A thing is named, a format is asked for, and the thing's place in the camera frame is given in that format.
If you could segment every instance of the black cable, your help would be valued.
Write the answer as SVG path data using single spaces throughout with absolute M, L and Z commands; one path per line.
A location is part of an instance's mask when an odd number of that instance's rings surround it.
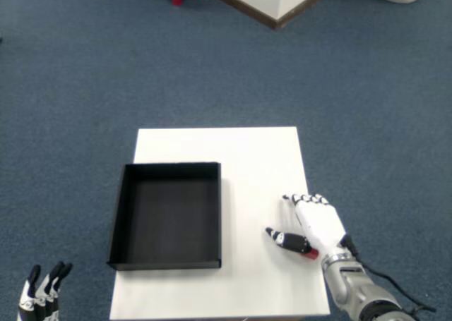
M 419 312 L 420 310 L 428 310 L 429 312 L 435 313 L 436 312 L 436 308 L 431 307 L 429 305 L 426 305 L 425 303 L 417 300 L 416 298 L 412 297 L 405 289 L 403 289 L 392 277 L 390 277 L 387 274 L 384 274 L 382 272 L 378 272 L 375 269 L 373 269 L 372 267 L 369 267 L 366 263 L 362 262 L 361 257 L 359 256 L 359 252 L 356 249 L 352 238 L 350 235 L 346 234 L 343 239 L 340 241 L 340 244 L 343 247 L 348 248 L 348 250 L 352 253 L 352 255 L 355 257 L 355 259 L 361 263 L 361 265 L 367 269 L 369 272 L 371 272 L 373 275 L 376 275 L 378 277 L 382 277 L 383 279 L 389 281 L 390 283 L 392 283 L 392 285 L 399 291 L 401 292 L 404 297 L 406 297 L 407 299 L 411 300 L 413 303 L 415 303 L 417 305 L 416 308 L 413 308 L 413 310 L 408 313 L 411 316 L 413 316 L 415 319 L 416 318 L 416 313 Z

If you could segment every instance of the robotic finger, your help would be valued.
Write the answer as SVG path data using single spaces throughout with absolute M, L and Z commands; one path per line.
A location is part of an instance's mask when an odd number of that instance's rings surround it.
M 33 266 L 23 286 L 22 294 L 19 300 L 18 321 L 37 321 L 35 314 L 35 285 L 40 275 L 41 267 Z

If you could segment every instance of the floor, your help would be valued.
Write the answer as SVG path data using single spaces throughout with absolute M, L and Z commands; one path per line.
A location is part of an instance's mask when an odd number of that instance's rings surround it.
M 451 0 L 321 0 L 277 32 L 218 0 L 0 0 L 0 319 L 32 265 L 60 259 L 61 318 L 108 319 L 138 128 L 297 126 L 310 190 L 367 262 L 438 307 L 423 320 L 446 320 L 451 23 Z

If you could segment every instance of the open black box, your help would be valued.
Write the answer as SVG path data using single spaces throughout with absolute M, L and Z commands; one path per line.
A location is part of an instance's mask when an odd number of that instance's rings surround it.
M 125 165 L 107 263 L 116 270 L 221 267 L 220 164 Z

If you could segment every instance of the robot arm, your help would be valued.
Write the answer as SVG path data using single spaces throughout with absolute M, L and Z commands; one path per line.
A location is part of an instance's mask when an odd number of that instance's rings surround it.
M 334 303 L 339 309 L 347 312 L 351 320 L 417 320 L 414 315 L 401 308 L 392 294 L 377 286 L 367 275 L 365 268 L 374 274 L 380 273 L 361 262 L 335 208 L 327 199 L 318 194 L 291 197 L 285 195 L 284 199 L 291 200 L 295 206 L 296 217 L 306 237 L 284 234 L 270 228 L 266 231 L 276 244 L 284 249 L 311 258 L 314 258 L 313 254 L 315 257 L 316 254 L 321 257 L 323 275 Z M 408 298 L 416 302 L 420 309 L 435 311 L 434 308 L 423 305 L 410 296 Z

